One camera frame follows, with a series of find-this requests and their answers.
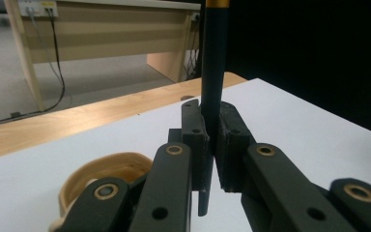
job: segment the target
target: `wooden table edge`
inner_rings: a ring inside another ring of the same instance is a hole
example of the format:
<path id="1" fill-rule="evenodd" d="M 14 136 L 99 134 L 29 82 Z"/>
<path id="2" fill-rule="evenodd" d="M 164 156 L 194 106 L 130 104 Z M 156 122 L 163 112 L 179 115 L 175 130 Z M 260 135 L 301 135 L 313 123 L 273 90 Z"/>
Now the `wooden table edge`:
<path id="1" fill-rule="evenodd" d="M 244 82 L 246 82 L 244 78 L 226 72 L 223 87 Z M 2 124 L 0 125 L 0 157 L 180 102 L 183 96 L 200 95 L 201 78 L 197 78 Z"/>

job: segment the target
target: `screw hole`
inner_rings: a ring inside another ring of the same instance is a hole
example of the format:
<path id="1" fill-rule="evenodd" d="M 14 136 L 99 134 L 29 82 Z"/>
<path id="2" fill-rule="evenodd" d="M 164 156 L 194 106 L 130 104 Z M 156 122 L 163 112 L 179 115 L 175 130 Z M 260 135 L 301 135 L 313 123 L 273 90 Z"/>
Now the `screw hole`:
<path id="1" fill-rule="evenodd" d="M 306 212 L 310 217 L 316 220 L 325 220 L 327 218 L 322 211 L 315 208 L 309 208 Z"/>
<path id="2" fill-rule="evenodd" d="M 356 200 L 371 203 L 371 191 L 367 188 L 354 184 L 347 184 L 344 186 L 344 190 Z"/>
<path id="3" fill-rule="evenodd" d="M 158 207 L 158 208 L 153 210 L 153 218 L 154 219 L 161 220 L 161 219 L 167 218 L 167 216 L 168 216 L 168 211 L 165 208 Z"/>
<path id="4" fill-rule="evenodd" d="M 165 152 L 170 155 L 179 155 L 183 152 L 183 148 L 180 146 L 169 146 L 165 149 Z"/>
<path id="5" fill-rule="evenodd" d="M 259 147 L 257 148 L 257 152 L 263 156 L 273 156 L 275 155 L 275 151 L 272 148 L 269 147 Z"/>

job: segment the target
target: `wall outlet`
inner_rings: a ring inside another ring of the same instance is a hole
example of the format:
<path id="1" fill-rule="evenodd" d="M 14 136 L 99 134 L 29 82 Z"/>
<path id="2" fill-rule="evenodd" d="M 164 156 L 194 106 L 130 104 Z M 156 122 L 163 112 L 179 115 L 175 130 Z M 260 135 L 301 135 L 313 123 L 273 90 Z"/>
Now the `wall outlet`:
<path id="1" fill-rule="evenodd" d="M 200 13 L 192 13 L 191 14 L 191 21 L 198 22 L 200 20 Z"/>
<path id="2" fill-rule="evenodd" d="M 53 16 L 58 16 L 55 0 L 17 0 L 20 15 L 49 16 L 46 9 L 50 10 Z"/>

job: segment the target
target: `power strip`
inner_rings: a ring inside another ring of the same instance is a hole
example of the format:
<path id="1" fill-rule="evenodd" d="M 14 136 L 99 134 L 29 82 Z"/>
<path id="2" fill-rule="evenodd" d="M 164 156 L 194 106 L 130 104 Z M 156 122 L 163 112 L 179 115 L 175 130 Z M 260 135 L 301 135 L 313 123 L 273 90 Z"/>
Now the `power strip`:
<path id="1" fill-rule="evenodd" d="M 51 10 L 53 16 L 58 16 L 56 0 L 17 0 L 20 15 L 49 16 L 45 9 Z"/>

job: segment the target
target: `floor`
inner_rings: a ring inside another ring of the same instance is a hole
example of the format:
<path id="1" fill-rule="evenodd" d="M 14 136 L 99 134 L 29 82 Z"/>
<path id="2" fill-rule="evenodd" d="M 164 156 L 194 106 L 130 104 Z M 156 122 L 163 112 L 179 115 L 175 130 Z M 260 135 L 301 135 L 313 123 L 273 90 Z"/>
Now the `floor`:
<path id="1" fill-rule="evenodd" d="M 66 95 L 51 111 L 98 102 L 173 82 L 146 64 L 146 55 L 61 62 Z M 62 86 L 48 63 L 35 65 L 46 107 L 54 105 Z M 12 113 L 37 111 L 16 50 L 11 25 L 0 14 L 0 120 Z"/>

